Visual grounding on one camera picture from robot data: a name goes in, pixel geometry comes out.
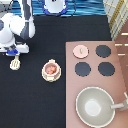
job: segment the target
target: white bowl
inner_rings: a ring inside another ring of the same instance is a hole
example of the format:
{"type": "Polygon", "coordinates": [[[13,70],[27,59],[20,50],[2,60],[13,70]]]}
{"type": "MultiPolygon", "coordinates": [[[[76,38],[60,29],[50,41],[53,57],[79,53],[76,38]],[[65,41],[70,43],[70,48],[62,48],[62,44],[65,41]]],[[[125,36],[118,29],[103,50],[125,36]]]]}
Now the white bowl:
{"type": "Polygon", "coordinates": [[[105,127],[115,116],[112,97],[103,89],[88,87],[76,98],[76,111],[80,119],[91,127],[105,127]]]}

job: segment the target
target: burner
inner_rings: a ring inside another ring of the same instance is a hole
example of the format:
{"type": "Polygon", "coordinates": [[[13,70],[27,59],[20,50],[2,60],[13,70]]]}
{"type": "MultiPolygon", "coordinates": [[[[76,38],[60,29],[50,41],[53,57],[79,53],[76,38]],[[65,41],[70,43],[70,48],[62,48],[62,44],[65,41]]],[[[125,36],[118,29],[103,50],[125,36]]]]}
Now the burner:
{"type": "Polygon", "coordinates": [[[115,72],[114,66],[109,62],[100,63],[98,70],[103,76],[112,76],[115,72]]]}
{"type": "Polygon", "coordinates": [[[77,58],[85,58],[88,55],[88,48],[85,47],[84,45],[77,45],[74,49],[73,49],[73,54],[75,57],[77,58]]]}
{"type": "Polygon", "coordinates": [[[100,57],[106,58],[111,55],[111,49],[106,45],[99,45],[96,48],[96,54],[100,57]]]}
{"type": "Polygon", "coordinates": [[[75,66],[75,72],[79,76],[82,76],[82,77],[87,76],[89,75],[90,71],[91,71],[91,68],[89,64],[87,64],[86,62],[79,62],[75,66]]]}

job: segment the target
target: pot handle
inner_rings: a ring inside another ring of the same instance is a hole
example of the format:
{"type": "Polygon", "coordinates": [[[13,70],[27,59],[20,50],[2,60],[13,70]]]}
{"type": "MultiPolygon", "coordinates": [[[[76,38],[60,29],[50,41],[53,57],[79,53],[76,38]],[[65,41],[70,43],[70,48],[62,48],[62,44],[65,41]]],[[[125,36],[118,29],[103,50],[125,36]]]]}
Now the pot handle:
{"type": "Polygon", "coordinates": [[[55,63],[55,60],[51,59],[51,60],[49,60],[49,62],[55,63]]]}
{"type": "Polygon", "coordinates": [[[54,77],[53,76],[47,76],[47,80],[48,81],[53,81],[54,80],[54,77]]]}

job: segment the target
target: black burner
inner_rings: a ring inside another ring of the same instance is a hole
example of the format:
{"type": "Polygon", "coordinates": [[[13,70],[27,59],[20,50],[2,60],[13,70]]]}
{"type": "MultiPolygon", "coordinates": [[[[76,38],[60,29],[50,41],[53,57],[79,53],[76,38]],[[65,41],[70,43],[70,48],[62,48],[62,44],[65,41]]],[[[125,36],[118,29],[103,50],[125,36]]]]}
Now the black burner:
{"type": "Polygon", "coordinates": [[[100,57],[106,58],[111,55],[111,49],[106,45],[99,45],[96,48],[96,54],[100,57]]]}
{"type": "Polygon", "coordinates": [[[79,62],[75,66],[75,72],[79,76],[82,76],[82,77],[87,76],[89,75],[90,71],[91,71],[91,68],[89,64],[87,64],[86,62],[79,62]]]}
{"type": "Polygon", "coordinates": [[[115,72],[114,66],[109,62],[100,63],[98,70],[103,76],[112,76],[115,72]]]}

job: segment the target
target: blue mat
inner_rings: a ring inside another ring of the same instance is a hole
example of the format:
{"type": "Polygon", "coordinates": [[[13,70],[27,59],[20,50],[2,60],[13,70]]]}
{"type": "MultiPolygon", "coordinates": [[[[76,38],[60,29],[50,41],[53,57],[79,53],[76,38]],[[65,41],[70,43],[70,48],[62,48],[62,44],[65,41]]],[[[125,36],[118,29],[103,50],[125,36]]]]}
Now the blue mat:
{"type": "MultiPolygon", "coordinates": [[[[42,3],[38,0],[32,0],[33,15],[45,15],[42,11],[42,3]]],[[[14,0],[12,12],[21,15],[20,6],[17,0],[14,0]]],[[[103,0],[76,0],[76,11],[74,0],[68,0],[68,11],[62,16],[81,16],[81,15],[106,15],[103,0]]]]}

